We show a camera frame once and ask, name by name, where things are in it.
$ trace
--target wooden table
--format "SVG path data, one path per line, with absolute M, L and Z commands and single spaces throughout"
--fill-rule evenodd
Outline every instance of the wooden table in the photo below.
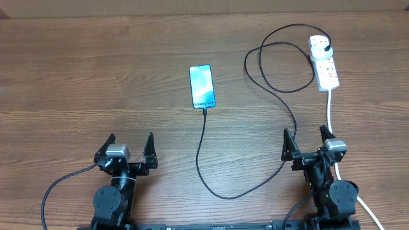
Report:
M 203 115 L 192 108 L 190 66 L 211 64 L 217 107 L 209 109 L 199 164 L 218 194 L 233 196 L 281 164 L 282 131 L 293 124 L 284 106 L 243 71 L 248 50 L 274 29 L 309 23 L 331 35 L 341 86 L 333 99 L 336 136 L 348 144 L 343 178 L 386 229 L 409 224 L 409 14 L 271 13 L 248 15 L 0 20 L 0 229 L 42 229 L 40 205 L 50 184 L 92 164 L 111 132 L 141 157 L 155 134 L 159 167 L 139 177 L 133 217 L 140 223 L 211 224 L 283 219 L 307 196 L 290 163 L 272 181 L 233 201 L 200 182 L 195 154 Z M 307 27 L 270 41 L 308 50 Z M 262 82 L 256 55 L 249 70 Z M 311 78 L 293 47 L 263 51 L 269 81 L 295 89 Z M 304 152 L 321 145 L 327 94 L 308 88 L 279 94 L 298 121 Z M 46 204 L 49 229 L 86 226 L 94 192 L 110 184 L 98 169 L 58 184 Z M 376 229 L 360 204 L 363 229 Z M 309 203 L 292 218 L 313 211 Z

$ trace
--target white power strip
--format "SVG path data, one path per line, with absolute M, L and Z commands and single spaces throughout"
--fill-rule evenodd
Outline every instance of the white power strip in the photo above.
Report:
M 309 55 L 314 64 L 318 90 L 321 92 L 333 90 L 339 86 L 337 70 L 335 68 L 332 48 L 325 51 L 328 38 L 322 35 L 311 36 L 308 40 Z

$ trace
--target smartphone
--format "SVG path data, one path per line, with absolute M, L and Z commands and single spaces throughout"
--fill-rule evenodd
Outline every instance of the smartphone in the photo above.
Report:
M 193 108 L 204 109 L 216 106 L 210 65 L 189 68 Z

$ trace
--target black power cord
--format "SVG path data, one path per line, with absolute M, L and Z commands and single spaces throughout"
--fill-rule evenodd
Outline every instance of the black power cord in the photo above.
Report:
M 318 31 L 322 32 L 323 34 L 325 34 L 325 35 L 328 37 L 329 45 L 328 45 L 327 47 L 325 47 L 325 51 L 328 51 L 328 50 L 331 48 L 331 38 L 330 38 L 329 35 L 326 34 L 326 32 L 324 32 L 322 29 L 320 29 L 320 28 L 318 28 L 318 27 L 316 27 L 316 26 L 309 25 L 309 24 L 290 24 L 290 25 L 287 25 L 287 26 L 280 27 L 279 29 L 276 29 L 275 31 L 271 32 L 269 35 L 267 35 L 267 36 L 264 38 L 264 40 L 263 40 L 263 42 L 261 43 L 261 46 L 260 46 L 260 47 L 257 47 L 257 48 L 255 48 L 255 49 L 250 50 L 250 51 L 246 54 L 246 56 L 245 56 L 245 58 L 244 58 L 244 70 L 245 70 L 245 73 L 247 74 L 247 76 L 250 78 L 250 80 L 251 80 L 253 83 L 255 83 L 255 85 L 259 86 L 261 89 L 264 89 L 265 91 L 269 92 L 271 95 L 275 96 L 275 97 L 286 107 L 286 109 L 288 110 L 288 112 L 289 112 L 289 114 L 290 114 L 290 116 L 291 116 L 291 118 L 292 118 L 292 120 L 293 120 L 293 123 L 294 123 L 294 134 L 293 134 L 293 138 L 295 138 L 295 135 L 297 134 L 297 121 L 296 121 L 296 119 L 295 119 L 295 117 L 294 117 L 294 114 L 293 114 L 293 112 L 291 111 L 291 109 L 290 109 L 290 108 L 288 107 L 288 105 L 284 102 L 284 100 L 282 100 L 277 94 L 273 93 L 273 92 L 270 91 L 269 89 L 263 87 L 263 86 L 260 85 L 258 82 L 256 82 L 256 81 L 250 76 L 250 74 L 249 74 L 249 72 L 248 72 L 248 70 L 247 70 L 247 57 L 249 56 L 249 54 L 251 54 L 251 53 L 254 52 L 255 50 L 259 50 L 259 68 L 260 68 L 260 72 L 261 72 L 261 74 L 262 74 L 262 76 L 263 76 L 263 78 L 264 78 L 264 81 L 267 83 L 267 85 L 268 85 L 271 89 L 273 89 L 274 91 L 280 92 L 280 93 L 294 93 L 294 92 L 300 91 L 301 89 L 304 89 L 304 88 L 306 88 L 307 86 L 309 86 L 309 85 L 313 82 L 313 80 L 314 80 L 314 65 L 313 65 L 313 62 L 311 61 L 310 57 L 309 57 L 299 46 L 297 46 L 297 45 L 295 45 L 295 44 L 293 44 L 293 43 L 290 43 L 290 42 L 273 42 L 273 43 L 269 43 L 269 44 L 266 44 L 266 45 L 264 44 L 265 41 L 267 40 L 267 38 L 270 37 L 272 34 L 274 34 L 275 32 L 277 32 L 277 31 L 279 31 L 279 30 L 282 30 L 282 29 L 284 29 L 284 28 L 291 27 L 291 26 L 307 26 L 307 27 L 311 27 L 311 28 L 317 29 Z M 313 77 L 311 78 L 311 80 L 310 80 L 305 86 L 302 86 L 301 88 L 298 88 L 298 89 L 294 89 L 294 90 L 290 90 L 290 91 L 285 91 L 285 90 L 280 90 L 280 89 L 277 89 L 277 88 L 273 87 L 273 86 L 268 82 L 267 78 L 265 77 L 265 74 L 264 74 L 264 71 L 263 71 L 263 67 L 262 67 L 262 64 L 261 64 L 261 51 L 262 51 L 262 48 L 263 48 L 263 47 L 269 47 L 269 46 L 271 46 L 271 45 L 278 45 L 278 44 L 285 44 L 285 45 L 292 45 L 292 46 L 294 46 L 294 47 L 297 48 L 297 49 L 304 55 L 304 57 L 308 60 L 310 66 L 311 66 L 311 70 L 313 71 Z M 275 172 L 273 175 L 271 175 L 271 177 L 267 178 L 267 180 L 265 180 L 263 183 L 257 185 L 256 187 L 254 187 L 254 188 L 252 188 L 252 189 L 250 189 L 250 190 L 248 190 L 248 191 L 246 191 L 246 192 L 244 192 L 244 193 L 242 193 L 242 194 L 240 194 L 240 195 L 236 195 L 236 196 L 234 196 L 234 197 L 224 197 L 224 196 L 218 195 L 218 194 L 216 194 L 214 191 L 212 191 L 212 190 L 209 188 L 209 186 L 205 183 L 203 177 L 201 176 L 200 170 L 199 170 L 199 151 L 200 151 L 200 147 L 201 147 L 201 145 L 202 145 L 203 136 L 204 136 L 204 134 L 205 134 L 206 115 L 207 115 L 207 109 L 203 109 L 203 116 L 204 116 L 203 131 L 202 131 L 202 135 L 201 135 L 201 138 L 200 138 L 199 147 L 197 148 L 197 153 L 196 153 L 196 169 L 197 169 L 197 173 L 198 173 L 198 175 L 199 175 L 199 177 L 200 177 L 200 180 L 202 181 L 203 185 L 207 188 L 207 190 L 209 190 L 210 193 L 212 193 L 214 196 L 216 196 L 216 197 L 218 197 L 218 198 L 221 198 L 221 199 L 237 199 L 237 198 L 242 197 L 242 196 L 244 196 L 244 195 L 246 195 L 246 194 L 248 194 L 248 193 L 250 193 L 250 192 L 256 190 L 257 188 L 263 186 L 265 183 L 269 182 L 272 178 L 274 178 L 275 175 L 277 175 L 277 174 L 280 172 L 280 170 L 281 170 L 282 167 L 284 166 L 284 162 L 281 164 L 281 166 L 278 168 L 278 170 L 276 170 L 276 172 Z
M 69 177 L 71 177 L 71 176 L 75 176 L 75 175 L 77 175 L 77 174 L 86 172 L 86 171 L 88 171 L 88 170 L 94 168 L 95 166 L 96 166 L 96 163 L 93 164 L 93 165 L 91 165 L 91 166 L 89 166 L 89 167 L 87 167 L 87 168 L 85 168 L 85 169 L 81 169 L 80 171 L 73 172 L 73 173 L 71 173 L 71 174 L 65 175 L 65 176 L 63 176 L 62 178 L 56 180 L 56 181 L 49 187 L 49 189 L 47 189 L 47 191 L 45 192 L 44 198 L 43 198 L 43 203 L 41 204 L 41 223 L 43 224 L 44 230 L 47 230 L 47 225 L 45 224 L 45 218 L 44 218 L 45 200 L 47 200 L 47 197 L 49 196 L 49 194 L 50 194 L 50 192 L 51 192 L 51 189 L 54 188 L 54 186 L 56 186 L 59 182 L 65 180 L 65 179 L 67 179 L 67 178 L 69 178 Z
M 271 175 L 271 177 L 269 177 L 267 180 L 265 180 L 263 183 L 255 186 L 254 188 L 240 194 L 240 195 L 236 195 L 234 197 L 224 197 L 221 195 L 216 194 L 215 192 L 213 192 L 209 186 L 206 184 L 206 182 L 204 181 L 204 179 L 202 178 L 202 175 L 200 174 L 200 170 L 199 170 L 199 151 L 200 151 L 200 146 L 202 145 L 202 141 L 203 141 L 203 136 L 205 134 L 205 127 L 206 127 L 206 115 L 207 115 L 207 109 L 203 109 L 203 116 L 204 116 L 204 120 L 203 120 L 203 130 L 202 130 L 202 136 L 200 137 L 200 142 L 199 142 L 199 147 L 197 148 L 197 153 L 196 153 L 196 169 L 197 169 L 197 173 L 200 177 L 200 180 L 202 181 L 203 185 L 207 188 L 207 190 L 209 190 L 209 192 L 211 192 L 215 197 L 221 198 L 221 199 L 237 199 L 239 197 L 244 196 L 245 194 L 248 194 L 254 190 L 256 190 L 257 188 L 263 186 L 265 183 L 269 182 L 271 179 L 273 179 L 273 177 L 275 175 L 277 175 L 279 173 L 279 171 L 282 169 L 282 167 L 284 166 L 284 162 L 281 164 L 280 168 L 273 174 Z

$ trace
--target black cable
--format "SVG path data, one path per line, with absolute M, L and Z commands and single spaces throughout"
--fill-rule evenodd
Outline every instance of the black cable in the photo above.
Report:
M 271 179 L 273 179 L 273 177 L 274 177 L 275 175 L 277 175 L 277 174 L 279 173 L 279 171 L 281 170 L 281 168 L 284 166 L 284 162 L 281 164 L 280 168 L 278 168 L 278 170 L 277 170 L 273 175 L 271 175 L 271 177 L 269 177 L 269 178 L 268 178 L 267 180 L 265 180 L 263 183 L 257 185 L 256 187 L 254 187 L 254 188 L 252 188 L 252 189 L 250 189 L 250 190 L 248 190 L 248 191 L 246 191 L 246 192 L 244 192 L 244 193 L 242 193 L 242 194 L 240 194 L 240 195 L 236 195 L 236 196 L 234 196 L 234 197 L 224 197 L 224 196 L 221 196 L 221 195 L 217 195 L 215 192 L 213 192 L 213 191 L 209 188 L 209 186 L 206 184 L 206 182 L 204 181 L 202 175 L 200 174 L 200 170 L 199 170 L 199 151 L 200 151 L 200 146 L 202 145 L 203 136 L 204 136 L 204 134 L 205 134 L 206 115 L 207 115 L 207 109 L 203 109 L 203 116 L 204 116 L 204 119 L 203 119 L 203 130 L 202 130 L 202 136 L 200 137 L 199 147 L 197 148 L 197 153 L 196 153 L 196 169 L 197 169 L 197 173 L 198 173 L 198 175 L 199 175 L 199 177 L 200 177 L 200 180 L 202 181 L 202 183 L 204 184 L 204 186 L 207 188 L 207 190 L 209 190 L 209 192 L 211 192 L 214 196 L 216 196 L 216 197 L 218 197 L 218 198 L 221 198 L 221 199 L 237 199 L 237 198 L 242 197 L 242 196 L 244 196 L 244 195 L 246 195 L 246 194 L 248 194 L 248 193 L 250 193 L 250 192 L 256 190 L 257 188 L 263 186 L 265 183 L 269 182 Z
M 289 216 L 291 216 L 291 214 L 293 213 L 294 210 L 296 210 L 299 206 L 301 206 L 302 204 L 304 204 L 305 202 L 307 202 L 308 200 L 310 200 L 311 197 L 315 196 L 320 190 L 317 190 L 313 193 L 311 193 L 309 196 L 307 196 L 306 198 L 304 198 L 302 201 L 300 201 L 298 204 L 296 204 L 286 215 L 286 218 L 284 218 L 284 221 L 282 222 L 282 230 L 286 230 L 286 224 L 287 221 L 289 219 Z
M 291 116 L 291 118 L 292 118 L 292 120 L 293 120 L 293 123 L 294 123 L 294 134 L 293 134 L 293 138 L 295 138 L 295 135 L 297 134 L 297 121 L 296 121 L 296 119 L 295 119 L 295 117 L 294 117 L 294 114 L 293 114 L 293 112 L 291 111 L 291 109 L 289 109 L 288 105 L 287 105 L 287 104 L 284 102 L 284 100 L 282 100 L 278 95 L 276 95 L 275 93 L 273 93 L 273 92 L 270 91 L 269 89 L 267 89 L 267 88 L 263 87 L 262 85 L 260 85 L 259 83 L 257 83 L 257 82 L 250 76 L 250 74 L 249 74 L 249 72 L 248 72 L 248 70 L 247 70 L 247 57 L 249 56 L 249 54 L 251 54 L 251 53 L 254 52 L 255 50 L 258 50 L 258 49 L 259 49 L 259 67 L 260 67 L 260 72 L 261 72 L 261 74 L 262 74 L 262 76 L 263 76 L 263 78 L 264 78 L 264 81 L 267 83 L 267 85 L 268 85 L 270 88 L 272 88 L 273 90 L 275 90 L 275 91 L 277 91 L 277 92 L 280 92 L 280 93 L 294 93 L 294 92 L 300 91 L 301 89 L 304 89 L 304 88 L 306 88 L 307 86 L 309 86 L 309 85 L 313 82 L 313 80 L 314 80 L 314 65 L 313 65 L 313 62 L 311 61 L 311 59 L 309 58 L 309 56 L 308 56 L 299 46 L 297 46 L 297 45 L 295 45 L 295 44 L 293 44 L 293 43 L 290 43 L 290 42 L 273 42 L 273 43 L 269 43 L 269 44 L 264 45 L 265 41 L 267 40 L 267 38 L 268 38 L 269 36 L 271 36 L 272 34 L 274 34 L 275 32 L 277 32 L 277 31 L 279 31 L 279 30 L 281 30 L 281 29 L 284 29 L 284 28 L 287 28 L 287 27 L 291 27 L 291 26 L 307 26 L 307 27 L 311 27 L 311 28 L 317 29 L 318 31 L 321 31 L 323 34 L 325 34 L 325 36 L 328 37 L 328 40 L 329 40 L 329 45 L 328 45 L 327 47 L 325 47 L 325 51 L 328 51 L 328 50 L 330 49 L 330 46 L 331 46 L 331 38 L 330 38 L 329 35 L 326 34 L 326 32 L 324 32 L 322 29 L 320 29 L 320 28 L 318 28 L 318 27 L 316 27 L 316 26 L 309 25 L 309 24 L 290 24 L 290 25 L 283 26 L 283 27 L 281 27 L 281 28 L 279 28 L 279 29 L 276 29 L 275 31 L 271 32 L 269 35 L 267 35 L 267 36 L 264 38 L 264 40 L 263 40 L 263 42 L 261 43 L 261 46 L 260 46 L 260 47 L 257 47 L 257 48 L 255 48 L 255 49 L 250 50 L 250 51 L 245 55 L 245 57 L 244 57 L 244 70 L 245 70 L 245 73 L 247 74 L 247 76 L 250 78 L 250 80 L 251 80 L 253 83 L 255 83 L 255 85 L 259 86 L 261 89 L 264 89 L 265 91 L 267 91 L 267 92 L 269 92 L 270 94 L 272 94 L 273 96 L 275 96 L 275 97 L 287 108 L 287 110 L 288 110 L 288 112 L 289 112 L 289 114 L 290 114 L 290 116 Z M 311 78 L 311 80 L 310 80 L 305 86 L 302 86 L 301 88 L 298 88 L 298 89 L 294 89 L 294 90 L 290 90 L 290 91 L 285 91 L 285 90 L 280 90 L 280 89 L 277 89 L 277 88 L 273 87 L 273 86 L 267 81 L 267 78 L 265 77 L 265 74 L 264 74 L 264 71 L 263 71 L 263 67 L 262 67 L 262 64 L 261 64 L 261 50 L 262 50 L 263 47 L 268 47 L 268 46 L 271 46 L 271 45 L 278 45 L 278 44 L 292 45 L 292 46 L 294 46 L 295 48 L 297 48 L 297 49 L 304 55 L 305 58 L 307 58 L 309 64 L 311 65 L 311 70 L 313 71 L 313 77 Z M 234 197 L 223 197 L 223 196 L 217 195 L 215 192 L 213 192 L 213 191 L 209 188 L 209 186 L 205 183 L 204 179 L 202 178 L 201 173 L 200 173 L 200 170 L 199 170 L 199 163 L 198 163 L 198 160 L 199 160 L 199 151 L 200 151 L 200 147 L 201 147 L 201 145 L 202 145 L 203 136 L 204 136 L 204 134 L 205 134 L 206 115 L 207 115 L 207 109 L 203 109 L 203 116 L 204 116 L 203 131 L 202 131 L 202 135 L 201 135 L 201 138 L 200 138 L 199 147 L 197 148 L 197 153 L 196 153 L 196 169 L 197 169 L 197 173 L 198 173 L 198 175 L 199 175 L 199 177 L 200 177 L 200 180 L 203 182 L 203 185 L 204 185 L 204 186 L 209 190 L 209 192 L 211 192 L 214 196 L 216 196 L 216 197 L 218 197 L 218 198 L 221 198 L 221 199 L 236 199 L 236 198 L 242 197 L 242 196 L 244 196 L 244 195 L 246 195 L 246 194 L 248 194 L 248 193 L 250 193 L 250 192 L 256 190 L 257 188 L 263 186 L 265 183 L 269 182 L 272 178 L 274 178 L 275 175 L 277 175 L 277 174 L 280 172 L 280 170 L 281 170 L 282 167 L 284 166 L 284 163 L 285 163 L 285 162 L 283 162 L 283 163 L 281 164 L 281 166 L 278 168 L 278 170 L 276 170 L 276 172 L 275 172 L 273 175 L 271 175 L 271 177 L 269 177 L 267 180 L 265 180 L 263 183 L 257 185 L 256 187 L 254 187 L 254 188 L 252 188 L 252 189 L 250 189 L 250 190 L 248 190 L 248 191 L 246 191 L 246 192 L 244 192 L 244 193 L 242 193 L 242 194 L 240 194 L 240 195 L 236 195 L 236 196 L 234 196 Z
M 77 175 L 77 174 L 86 172 L 86 171 L 88 171 L 88 170 L 94 168 L 95 166 L 96 166 L 96 163 L 93 164 L 93 165 L 91 165 L 91 166 L 89 166 L 89 167 L 87 167 L 87 168 L 85 168 L 85 169 L 81 169 L 80 171 L 73 172 L 73 173 L 71 173 L 71 174 L 65 175 L 65 176 L 63 176 L 62 178 L 56 180 L 56 181 L 49 187 L 49 189 L 47 189 L 47 191 L 45 192 L 44 198 L 43 198 L 43 203 L 41 204 L 41 223 L 43 224 L 44 230 L 47 230 L 47 225 L 45 224 L 45 218 L 44 218 L 45 200 L 47 200 L 47 197 L 49 196 L 51 189 L 54 188 L 54 186 L 56 186 L 59 182 L 65 180 L 65 179 L 67 179 L 67 178 L 69 178 L 69 177 L 71 177 L 71 176 L 75 176 L 75 175 Z

